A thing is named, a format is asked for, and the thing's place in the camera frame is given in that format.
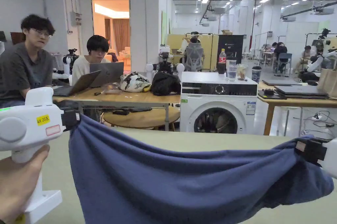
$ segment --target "blue fabric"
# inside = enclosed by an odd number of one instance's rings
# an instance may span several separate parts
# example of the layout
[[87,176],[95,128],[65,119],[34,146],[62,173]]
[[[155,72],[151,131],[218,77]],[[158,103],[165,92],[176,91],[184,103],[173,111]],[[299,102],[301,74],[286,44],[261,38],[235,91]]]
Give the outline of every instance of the blue fabric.
[[82,116],[69,155],[86,224],[234,224],[261,208],[333,191],[332,178],[294,147],[291,141],[271,150],[179,153]]

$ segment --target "washing machine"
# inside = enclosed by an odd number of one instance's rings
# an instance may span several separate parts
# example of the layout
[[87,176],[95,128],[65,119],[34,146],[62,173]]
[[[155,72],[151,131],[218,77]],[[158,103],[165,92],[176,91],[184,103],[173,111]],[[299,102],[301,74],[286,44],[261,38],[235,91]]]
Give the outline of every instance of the washing machine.
[[253,134],[257,83],[217,72],[183,72],[180,131]]

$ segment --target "black bag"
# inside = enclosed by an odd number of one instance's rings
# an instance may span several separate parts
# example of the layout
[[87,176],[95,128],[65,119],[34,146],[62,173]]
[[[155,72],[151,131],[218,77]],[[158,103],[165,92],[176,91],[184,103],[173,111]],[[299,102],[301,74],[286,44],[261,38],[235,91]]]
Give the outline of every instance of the black bag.
[[180,80],[177,76],[160,71],[153,78],[151,92],[156,96],[168,96],[172,92],[180,94],[180,88]]

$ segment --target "open laptop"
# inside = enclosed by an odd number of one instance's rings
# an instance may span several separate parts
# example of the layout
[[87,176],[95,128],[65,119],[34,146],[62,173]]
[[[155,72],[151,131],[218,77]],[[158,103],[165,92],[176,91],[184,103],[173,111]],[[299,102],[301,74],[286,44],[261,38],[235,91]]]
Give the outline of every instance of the open laptop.
[[54,96],[69,97],[78,92],[81,92],[82,90],[85,90],[90,86],[90,84],[93,83],[99,73],[100,71],[84,74],[80,77],[74,86],[62,86],[54,89]]
[[124,63],[94,63],[90,64],[90,72],[100,70],[101,73],[90,85],[92,88],[101,87],[107,83],[120,83],[124,73]]

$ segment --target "plastic bottle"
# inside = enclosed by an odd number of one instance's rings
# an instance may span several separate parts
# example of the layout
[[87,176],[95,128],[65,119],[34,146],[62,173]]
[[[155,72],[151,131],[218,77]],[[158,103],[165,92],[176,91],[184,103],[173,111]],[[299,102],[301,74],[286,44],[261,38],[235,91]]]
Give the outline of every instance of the plastic bottle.
[[225,74],[225,71],[226,71],[226,53],[225,49],[223,48],[219,55],[218,73]]

